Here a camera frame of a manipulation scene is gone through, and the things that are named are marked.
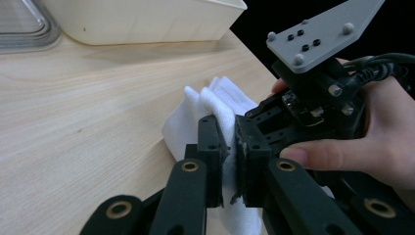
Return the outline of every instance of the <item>white cloth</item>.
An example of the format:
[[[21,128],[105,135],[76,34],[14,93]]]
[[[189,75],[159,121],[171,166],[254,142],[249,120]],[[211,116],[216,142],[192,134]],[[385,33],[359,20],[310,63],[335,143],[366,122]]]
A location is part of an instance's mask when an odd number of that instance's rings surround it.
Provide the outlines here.
[[[224,208],[208,209],[208,217],[221,220],[224,227],[235,235],[261,234],[261,218],[258,209],[246,208],[239,199],[230,204],[236,192],[235,115],[243,115],[257,103],[250,99],[228,77],[215,77],[201,93],[187,86],[184,99],[167,118],[162,128],[164,141],[173,157],[183,160],[187,144],[198,142],[198,121],[215,115],[230,155],[223,163],[222,191]]]

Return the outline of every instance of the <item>screw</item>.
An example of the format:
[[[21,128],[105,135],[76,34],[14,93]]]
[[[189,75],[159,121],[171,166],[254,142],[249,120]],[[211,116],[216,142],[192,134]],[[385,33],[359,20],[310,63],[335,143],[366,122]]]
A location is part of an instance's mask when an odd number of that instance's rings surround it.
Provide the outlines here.
[[[321,44],[321,40],[320,39],[315,39],[314,41],[312,41],[312,45],[313,46],[319,46]]]
[[[349,35],[353,31],[354,31],[353,23],[345,23],[345,25],[343,25],[343,35]]]
[[[302,50],[303,52],[306,52],[306,51],[308,51],[309,49],[310,49],[310,47],[309,47],[307,44],[302,45],[302,47],[301,47],[301,50]]]
[[[328,91],[334,97],[339,97],[343,93],[343,89],[340,88],[337,84],[329,86]]]
[[[275,34],[275,32],[271,31],[268,33],[268,41],[273,41],[277,39],[277,34]]]
[[[318,107],[317,109],[311,111],[311,114],[315,118],[319,118],[321,115],[324,114],[324,110],[321,107]]]
[[[352,106],[350,106],[350,105],[345,105],[342,108],[342,113],[345,114],[346,116],[352,115],[353,112],[354,112],[354,108]]]
[[[294,65],[300,66],[304,63],[304,55],[303,54],[296,54],[294,57]]]

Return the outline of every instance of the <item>bolt hole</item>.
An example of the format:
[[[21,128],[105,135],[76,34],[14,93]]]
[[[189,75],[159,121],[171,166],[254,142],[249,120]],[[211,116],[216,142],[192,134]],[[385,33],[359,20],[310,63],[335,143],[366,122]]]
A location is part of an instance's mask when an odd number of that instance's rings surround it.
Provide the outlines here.
[[[321,40],[320,39],[315,39],[314,41],[312,41],[312,45],[313,46],[319,46],[321,44]]]
[[[198,165],[198,164],[196,164],[196,163],[193,163],[193,162],[184,163],[184,164],[182,165],[182,169],[183,169],[184,171],[188,171],[188,172],[195,171],[195,170],[197,170],[198,168],[199,168],[199,165]]]
[[[307,44],[302,45],[302,47],[301,47],[301,50],[302,50],[303,52],[306,52],[306,51],[308,51],[309,49],[310,49],[310,46],[308,46]]]
[[[132,205],[127,201],[119,201],[111,204],[106,211],[106,215],[110,219],[118,219],[125,217],[131,212]]]
[[[296,166],[293,164],[290,164],[288,162],[280,162],[277,164],[278,168],[284,170],[284,171],[293,171],[296,169]]]
[[[396,217],[396,211],[389,204],[377,199],[365,199],[364,206],[366,209],[378,216],[385,218]]]

